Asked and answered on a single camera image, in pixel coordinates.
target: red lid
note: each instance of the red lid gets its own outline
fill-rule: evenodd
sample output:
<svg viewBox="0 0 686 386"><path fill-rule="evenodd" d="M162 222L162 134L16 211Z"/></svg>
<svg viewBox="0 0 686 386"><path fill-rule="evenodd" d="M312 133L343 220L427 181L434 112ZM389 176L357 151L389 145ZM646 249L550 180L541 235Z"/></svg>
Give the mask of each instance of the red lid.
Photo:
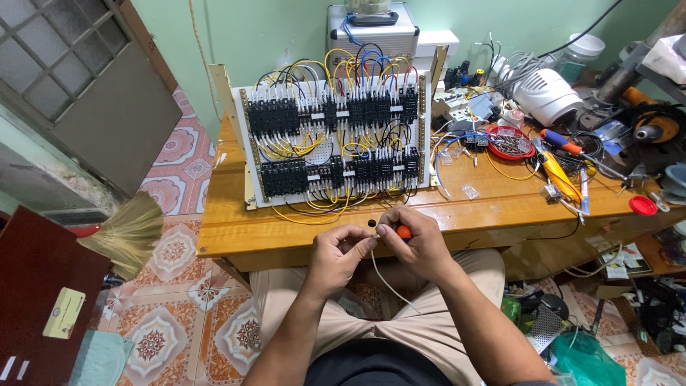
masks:
<svg viewBox="0 0 686 386"><path fill-rule="evenodd" d="M652 216L657 213L657 206L648 197L636 196L629 199L629 207L641 216Z"/></svg>

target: red bowl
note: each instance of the red bowl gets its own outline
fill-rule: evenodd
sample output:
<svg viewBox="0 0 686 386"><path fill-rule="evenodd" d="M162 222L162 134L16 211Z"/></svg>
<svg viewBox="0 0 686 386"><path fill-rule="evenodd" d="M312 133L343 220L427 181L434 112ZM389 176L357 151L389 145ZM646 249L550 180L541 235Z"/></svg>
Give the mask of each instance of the red bowl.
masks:
<svg viewBox="0 0 686 386"><path fill-rule="evenodd" d="M498 125L494 124L494 125L490 125L489 127L487 127L486 132L488 134L496 133L498 128L501 128L501 127L512 128L512 129L514 129L515 134L520 134L520 135L523 135L524 137L526 137L526 134L524 134L521 130L519 130L516 127L512 127L512 126L498 126ZM509 159L511 161L515 161L515 160L522 159L522 158L528 158L528 157L531 157L532 155L534 155L536 153L536 149L534 148L533 144L531 145L531 150L529 150L529 152L524 154L524 155L505 154L502 151L498 150L493 145L493 142L490 142L490 141L488 142L488 148L490 149L491 152L493 152L493 154L497 155L498 157L500 157L502 159Z"/></svg>

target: hand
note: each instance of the hand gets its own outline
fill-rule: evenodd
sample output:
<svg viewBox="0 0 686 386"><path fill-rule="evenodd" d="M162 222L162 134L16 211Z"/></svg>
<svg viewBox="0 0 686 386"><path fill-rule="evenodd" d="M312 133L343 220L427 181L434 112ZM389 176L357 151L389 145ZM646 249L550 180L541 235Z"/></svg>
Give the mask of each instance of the hand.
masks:
<svg viewBox="0 0 686 386"><path fill-rule="evenodd" d="M340 225L315 236L300 294L326 302L345 288L362 258L377 246L371 232L357 225Z"/></svg>
<svg viewBox="0 0 686 386"><path fill-rule="evenodd" d="M395 232L398 224L410 228L410 242L406 243ZM451 269L459 267L445 246L436 220L415 209L393 207L381 216L377 232L407 269L424 280L438 284Z"/></svg>

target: green plastic bag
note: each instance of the green plastic bag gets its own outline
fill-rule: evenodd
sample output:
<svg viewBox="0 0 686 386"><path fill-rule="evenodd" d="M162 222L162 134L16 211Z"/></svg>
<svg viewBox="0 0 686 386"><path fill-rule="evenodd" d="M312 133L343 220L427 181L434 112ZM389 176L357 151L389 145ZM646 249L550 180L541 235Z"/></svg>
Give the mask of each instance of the green plastic bag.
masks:
<svg viewBox="0 0 686 386"><path fill-rule="evenodd" d="M572 373L577 386L626 386L626 370L610 358L598 341L579 332L568 332L553 341L557 367Z"/></svg>

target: broom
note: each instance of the broom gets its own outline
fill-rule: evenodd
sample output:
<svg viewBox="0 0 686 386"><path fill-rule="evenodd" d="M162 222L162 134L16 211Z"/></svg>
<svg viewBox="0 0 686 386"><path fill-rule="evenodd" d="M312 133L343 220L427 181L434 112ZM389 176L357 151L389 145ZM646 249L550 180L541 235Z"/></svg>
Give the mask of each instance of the broom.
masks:
<svg viewBox="0 0 686 386"><path fill-rule="evenodd" d="M78 237L79 244L110 258L112 272L128 282L152 257L152 243L162 237L163 223L160 205L140 191L104 223L69 231Z"/></svg>

